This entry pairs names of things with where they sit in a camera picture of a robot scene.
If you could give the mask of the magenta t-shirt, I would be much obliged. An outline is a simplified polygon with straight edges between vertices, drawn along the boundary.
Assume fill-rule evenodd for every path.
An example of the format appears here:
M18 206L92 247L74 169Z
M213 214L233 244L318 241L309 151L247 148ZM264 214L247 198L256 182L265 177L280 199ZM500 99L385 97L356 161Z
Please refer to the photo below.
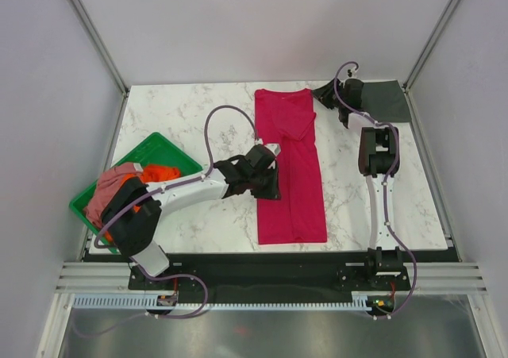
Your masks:
M258 135L264 142L281 148L277 156L281 199L257 202L260 244L327 241L315 119L309 89L255 92Z

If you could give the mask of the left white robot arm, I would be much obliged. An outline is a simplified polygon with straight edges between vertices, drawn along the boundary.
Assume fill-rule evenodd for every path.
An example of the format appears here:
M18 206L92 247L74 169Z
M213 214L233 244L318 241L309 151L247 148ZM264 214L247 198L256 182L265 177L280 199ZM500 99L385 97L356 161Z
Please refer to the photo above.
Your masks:
M123 257L140 267L157 289L171 286L174 270L154 241L163 215L199 204L249 193L279 200L278 144L256 144L246 155L215 162L208 171L171 181L127 179L102 211L103 229Z

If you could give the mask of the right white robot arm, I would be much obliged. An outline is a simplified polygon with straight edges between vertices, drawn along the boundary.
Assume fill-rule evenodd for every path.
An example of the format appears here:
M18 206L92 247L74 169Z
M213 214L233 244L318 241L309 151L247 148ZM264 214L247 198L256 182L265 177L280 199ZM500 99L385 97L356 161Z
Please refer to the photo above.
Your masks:
M364 82L348 78L333 79L312 90L312 96L329 110L338 110L339 122L360 139L358 169L365 178L371 209L369 248L393 250L399 246L394 237L394 176L400 167L398 129L375 120L362 107Z

